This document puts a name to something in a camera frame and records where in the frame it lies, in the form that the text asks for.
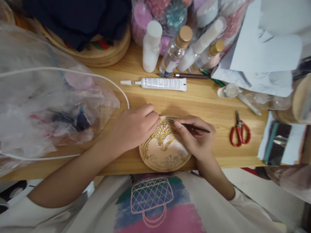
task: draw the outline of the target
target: stack of paper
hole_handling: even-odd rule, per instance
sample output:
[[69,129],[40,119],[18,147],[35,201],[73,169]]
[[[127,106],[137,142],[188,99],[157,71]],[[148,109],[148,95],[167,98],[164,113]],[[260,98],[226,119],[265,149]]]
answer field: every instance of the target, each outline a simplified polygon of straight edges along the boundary
[[[269,113],[267,125],[265,128],[265,132],[263,134],[263,138],[259,147],[258,151],[258,158],[261,160],[264,158],[266,146],[269,140],[269,131],[272,125],[274,118],[271,113]],[[288,137],[288,141],[283,153],[281,163],[293,165],[295,161],[299,161],[300,155],[300,147],[301,142],[304,139],[306,125],[299,125],[299,124],[290,124],[292,126],[291,132]]]
[[214,70],[212,78],[250,91],[287,97],[292,92],[291,70],[297,68],[302,41],[297,35],[259,37],[261,0],[248,6],[235,48]]

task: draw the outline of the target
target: person's left hand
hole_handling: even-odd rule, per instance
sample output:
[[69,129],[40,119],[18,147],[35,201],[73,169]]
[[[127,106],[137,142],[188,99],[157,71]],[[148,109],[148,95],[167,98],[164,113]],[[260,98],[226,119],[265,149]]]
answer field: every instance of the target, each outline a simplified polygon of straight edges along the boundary
[[123,111],[116,119],[106,140],[120,156],[144,143],[157,129],[161,119],[153,104]]

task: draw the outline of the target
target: floor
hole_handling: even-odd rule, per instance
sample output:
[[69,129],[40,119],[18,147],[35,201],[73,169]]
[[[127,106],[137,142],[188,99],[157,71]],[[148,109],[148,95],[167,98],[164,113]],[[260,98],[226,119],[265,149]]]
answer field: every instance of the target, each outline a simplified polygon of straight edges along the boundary
[[288,232],[293,232],[300,225],[304,201],[274,182],[261,179],[240,168],[223,169],[223,172],[231,183],[283,222]]

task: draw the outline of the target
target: pink handbag graphic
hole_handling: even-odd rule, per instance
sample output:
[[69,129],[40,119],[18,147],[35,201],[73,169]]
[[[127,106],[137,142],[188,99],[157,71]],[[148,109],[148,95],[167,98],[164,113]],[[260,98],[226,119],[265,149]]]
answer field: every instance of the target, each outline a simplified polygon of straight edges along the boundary
[[[174,199],[172,187],[167,178],[155,178],[142,181],[132,187],[131,212],[142,213],[146,226],[156,228],[162,224],[166,216],[166,204]],[[150,220],[145,212],[163,206],[163,213],[157,219]]]

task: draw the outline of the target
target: white cable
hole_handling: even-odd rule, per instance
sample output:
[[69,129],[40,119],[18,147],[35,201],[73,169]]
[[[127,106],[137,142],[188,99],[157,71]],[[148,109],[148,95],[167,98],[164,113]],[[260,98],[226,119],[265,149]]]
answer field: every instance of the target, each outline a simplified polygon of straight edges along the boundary
[[[42,70],[66,71],[66,72],[84,74],[84,75],[89,75],[89,76],[99,77],[99,78],[105,79],[105,80],[111,82],[113,85],[115,85],[121,91],[121,93],[125,97],[125,100],[126,100],[126,103],[127,103],[127,108],[130,109],[130,103],[129,103],[129,100],[128,100],[126,94],[124,93],[124,91],[122,91],[122,89],[117,84],[115,84],[113,81],[111,81],[110,79],[108,79],[108,78],[106,78],[104,76],[98,75],[98,74],[84,73],[84,72],[79,72],[79,71],[73,71],[73,70],[69,70],[69,69],[59,68],[59,67],[35,67],[35,68],[28,68],[28,69],[23,69],[23,70],[16,70],[16,71],[11,71],[11,72],[1,73],[0,74],[0,78],[4,78],[4,77],[7,77],[7,76],[19,74],[19,73],[26,73],[26,72],[33,72],[33,71],[42,71]],[[3,155],[11,157],[13,159],[31,160],[31,161],[65,159],[65,158],[79,156],[79,154],[78,154],[78,155],[67,155],[67,156],[50,157],[50,158],[24,158],[24,157],[19,157],[17,155],[12,155],[12,154],[3,154]]]

